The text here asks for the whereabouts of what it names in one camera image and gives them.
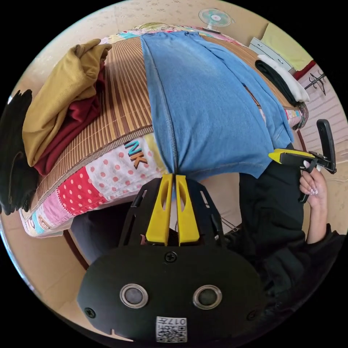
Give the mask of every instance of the bed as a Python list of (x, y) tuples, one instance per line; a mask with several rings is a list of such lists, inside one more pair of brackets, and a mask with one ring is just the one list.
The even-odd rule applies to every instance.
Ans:
[[(104, 38), (103, 43), (113, 45), (105, 61), (101, 116), (69, 144), (53, 170), (40, 177), (30, 210), (20, 210), (29, 235), (62, 235), (74, 216), (131, 201), (143, 184), (166, 172), (153, 134), (140, 35), (179, 30), (199, 32), (254, 68), (257, 55), (253, 51), (228, 36), (200, 28), (148, 23)], [(283, 105), (290, 126), (295, 126), (301, 111), (266, 82)]]

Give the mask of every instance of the person in black jacket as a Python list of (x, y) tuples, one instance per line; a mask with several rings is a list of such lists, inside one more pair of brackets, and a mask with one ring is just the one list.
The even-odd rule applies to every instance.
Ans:
[[(300, 194), (309, 194), (310, 226), (302, 230)], [(258, 270), (268, 298), (257, 338), (296, 311), (318, 288), (337, 258), (345, 235), (327, 223), (326, 180), (272, 162), (260, 178), (240, 174), (241, 228), (228, 233), (229, 248)]]

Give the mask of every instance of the screw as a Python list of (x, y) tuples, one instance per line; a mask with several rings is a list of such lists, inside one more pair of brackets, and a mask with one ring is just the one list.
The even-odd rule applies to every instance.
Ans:
[(92, 308), (88, 308), (87, 307), (87, 308), (84, 309), (84, 312), (86, 313), (86, 315), (89, 318), (91, 318), (91, 319), (95, 318), (95, 311)]
[(173, 253), (172, 251), (166, 253), (164, 259), (167, 261), (167, 262), (174, 262), (177, 260), (177, 255), (175, 253)]

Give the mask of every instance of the hand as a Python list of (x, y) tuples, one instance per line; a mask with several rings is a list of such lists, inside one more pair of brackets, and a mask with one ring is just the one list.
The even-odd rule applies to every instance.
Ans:
[[(309, 163), (304, 161), (304, 166), (309, 167)], [(300, 178), (300, 191), (308, 197), (311, 208), (327, 209), (327, 187), (324, 175), (314, 168), (311, 173), (302, 172)]]

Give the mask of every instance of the bamboo mat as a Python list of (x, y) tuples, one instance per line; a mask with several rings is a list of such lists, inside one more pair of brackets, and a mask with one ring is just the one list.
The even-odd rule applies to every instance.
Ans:
[[(240, 57), (260, 74), (284, 108), (296, 109), (255, 68), (255, 52), (231, 42), (202, 37)], [(30, 210), (23, 212), (24, 215), (31, 215), (61, 183), (88, 163), (128, 141), (153, 132), (140, 37), (112, 45), (105, 61), (104, 77), (106, 87), (100, 96), (101, 116), (69, 144), (52, 171), (40, 177)]]

